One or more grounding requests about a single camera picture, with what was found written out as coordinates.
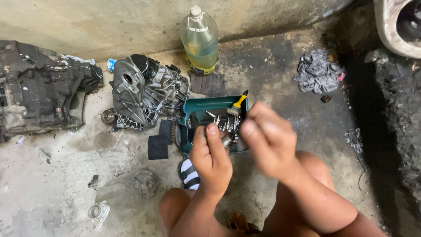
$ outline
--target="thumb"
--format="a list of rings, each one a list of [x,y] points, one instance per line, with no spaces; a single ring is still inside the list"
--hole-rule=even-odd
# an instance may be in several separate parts
[[[206,139],[208,140],[208,147],[212,159],[216,161],[217,164],[225,162],[228,154],[222,145],[222,139],[219,136],[219,129],[215,123],[210,123],[206,127]]]

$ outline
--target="black sandpaper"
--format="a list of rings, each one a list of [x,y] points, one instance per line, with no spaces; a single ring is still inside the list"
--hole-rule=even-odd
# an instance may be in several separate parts
[[[196,75],[189,71],[192,91],[198,94],[205,94],[210,97],[221,97],[225,95],[224,74],[211,73],[209,75]]]
[[[161,119],[161,124],[159,125],[158,135],[167,136],[168,145],[173,144],[173,141],[171,140],[171,124],[172,121]]]
[[[168,139],[165,135],[149,136],[148,159],[168,159]]]

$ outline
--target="teal plastic tray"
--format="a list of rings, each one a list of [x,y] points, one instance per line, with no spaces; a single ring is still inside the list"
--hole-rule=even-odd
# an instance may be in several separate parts
[[[183,154],[189,154],[192,148],[191,141],[193,140],[193,131],[187,128],[186,121],[190,119],[192,113],[196,113],[195,116],[197,117],[199,125],[206,126],[208,123],[211,122],[209,119],[208,121],[203,121],[202,118],[204,116],[209,116],[206,114],[206,111],[210,110],[220,110],[220,114],[222,117],[226,114],[226,109],[232,107],[234,103],[236,103],[240,99],[240,96],[225,96],[225,97],[215,97],[215,98],[192,98],[187,99],[183,105],[183,112],[185,116],[179,119],[179,125],[181,129],[181,152]],[[248,99],[246,98],[241,103],[241,120],[245,119],[248,111]],[[229,150],[230,154],[239,153],[243,151],[237,150],[237,145],[232,145],[231,149]]]

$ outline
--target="yellow brush handle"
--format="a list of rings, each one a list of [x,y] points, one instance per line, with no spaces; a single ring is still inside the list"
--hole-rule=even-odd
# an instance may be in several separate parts
[[[241,102],[246,98],[246,95],[242,95],[241,98],[238,100],[237,103],[234,104],[235,107],[241,108]]]

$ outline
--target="bearing hole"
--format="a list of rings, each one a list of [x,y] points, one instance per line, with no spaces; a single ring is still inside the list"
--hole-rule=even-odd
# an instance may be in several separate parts
[[[126,81],[126,83],[128,83],[130,85],[133,83],[132,78],[126,73],[123,73],[123,79]]]

